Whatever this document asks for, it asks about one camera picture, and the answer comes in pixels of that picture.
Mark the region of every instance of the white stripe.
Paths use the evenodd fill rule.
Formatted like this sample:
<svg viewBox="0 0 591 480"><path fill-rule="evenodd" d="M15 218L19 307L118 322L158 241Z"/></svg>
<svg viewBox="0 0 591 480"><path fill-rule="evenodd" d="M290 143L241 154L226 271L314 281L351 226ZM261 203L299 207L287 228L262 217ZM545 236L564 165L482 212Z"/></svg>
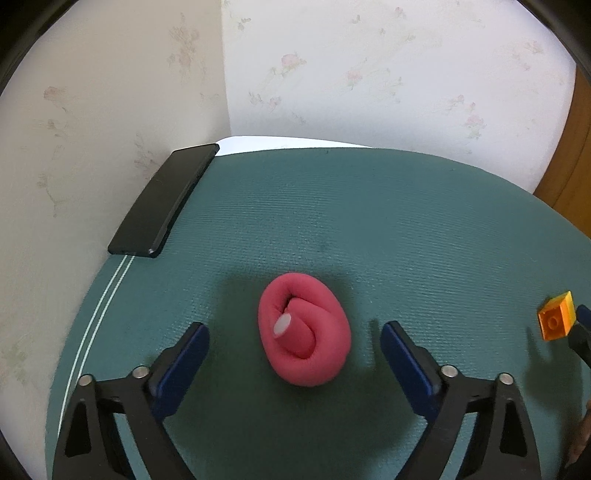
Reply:
<svg viewBox="0 0 591 480"><path fill-rule="evenodd" d="M100 305L103 303L103 300L105 299L105 296L107 295L107 292L109 291L111 285L113 284L113 280L115 279L115 277L119 273L119 270L121 270L123 262L125 261L126 258L127 258L127 255L125 255L123 257L123 259L119 263L119 266L117 267L117 270L115 270L115 273L113 273L113 276L109 280L108 285L105 287L103 294L100 296L99 302L96 304L95 311L92 313L92 317L90 317L90 321L88 322L88 325L86 326L86 330L84 332L84 335L82 336L82 341L80 342L80 346L78 347L78 351L76 352L74 364L72 365L72 369L70 370L70 376L68 377L68 383L66 384L66 392L64 393L64 400L61 402L60 422L57 425L58 432L61 428L61 422L64 419L64 413L66 411L66 400L68 398L68 393L70 392L70 384L72 383L72 377L74 376L74 370L76 370L76 364L78 363L78 359L80 358L82 346L84 345L84 342L86 341L86 336L88 335L88 332L90 331L90 327L92 325L92 322L95 321L96 313L99 311Z"/></svg>
<svg viewBox="0 0 591 480"><path fill-rule="evenodd" d="M117 281L117 285L115 285L115 288L111 292L111 296L109 297L109 300L107 301L105 308L103 309L103 312L100 314L99 321L96 322L95 330L92 332L92 336L90 337L90 342L88 342L88 345L86 347L86 352L84 353L84 357L82 358L82 363L80 364L80 370L78 370L78 376L76 378L80 378L80 376L82 375L82 371L84 370L84 365L86 363L86 359L88 358L88 353L90 352L90 347L92 347L92 343L95 341L96 332L99 331L100 324L103 322L103 318L105 318L105 313L107 313L107 309L109 308L109 305L111 304L111 300L113 300L113 297L117 293L119 285L121 285L121 282L125 278L125 274L129 270L129 267L131 266L131 262L134 261L134 258L135 258L135 256L131 257L131 260L129 260L129 263L125 267L125 270L123 270L123 274L119 277L119 280Z"/></svg>

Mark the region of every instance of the wooden door frame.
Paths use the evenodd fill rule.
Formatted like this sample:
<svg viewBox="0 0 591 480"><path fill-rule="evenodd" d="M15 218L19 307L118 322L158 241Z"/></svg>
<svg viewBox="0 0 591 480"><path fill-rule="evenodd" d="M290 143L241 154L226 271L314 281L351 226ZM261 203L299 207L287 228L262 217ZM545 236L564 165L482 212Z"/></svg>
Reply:
<svg viewBox="0 0 591 480"><path fill-rule="evenodd" d="M580 69L562 137L534 195L591 236L591 85Z"/></svg>

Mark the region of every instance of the rolled pink fabric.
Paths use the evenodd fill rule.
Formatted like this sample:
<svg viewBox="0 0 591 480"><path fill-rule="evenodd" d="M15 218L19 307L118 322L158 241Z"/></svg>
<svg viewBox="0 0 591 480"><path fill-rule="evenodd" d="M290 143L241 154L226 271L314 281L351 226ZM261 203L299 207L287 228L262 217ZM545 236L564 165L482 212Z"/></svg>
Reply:
<svg viewBox="0 0 591 480"><path fill-rule="evenodd" d="M351 349L349 321L339 301L321 281L303 273L286 273L267 286L258 326L275 372L301 387L336 377Z"/></svg>

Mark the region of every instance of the teal mat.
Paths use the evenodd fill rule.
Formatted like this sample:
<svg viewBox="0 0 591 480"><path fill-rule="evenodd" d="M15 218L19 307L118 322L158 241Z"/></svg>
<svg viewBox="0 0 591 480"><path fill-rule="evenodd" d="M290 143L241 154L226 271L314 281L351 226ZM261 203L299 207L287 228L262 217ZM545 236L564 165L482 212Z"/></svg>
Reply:
<svg viewBox="0 0 591 480"><path fill-rule="evenodd" d="M259 297L286 271L326 283L351 323L352 352L322 387L284 383L258 338ZM376 343L394 319L440 363L482 378L514 374L544 479L554 478L589 395L589 370L566 341L544 343L538 332L538 306L566 290L591 304L589 239L477 168L354 148L216 158L163 253L111 257L91 286L51 389L48 471L68 378L86 351L83 372L121 377L198 320L210 328L210 353L165 422L198 479L393 479L424 428ZM444 479L455 478L471 424Z"/></svg>

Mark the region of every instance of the orange lego brick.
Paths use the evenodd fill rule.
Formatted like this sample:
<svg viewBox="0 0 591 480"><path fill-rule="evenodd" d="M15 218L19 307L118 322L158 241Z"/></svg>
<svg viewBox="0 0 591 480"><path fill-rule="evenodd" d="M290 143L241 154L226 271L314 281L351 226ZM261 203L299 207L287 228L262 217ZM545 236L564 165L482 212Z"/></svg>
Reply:
<svg viewBox="0 0 591 480"><path fill-rule="evenodd" d="M575 320L573 295L569 291L549 300L538 311L542 338L546 341L566 337Z"/></svg>

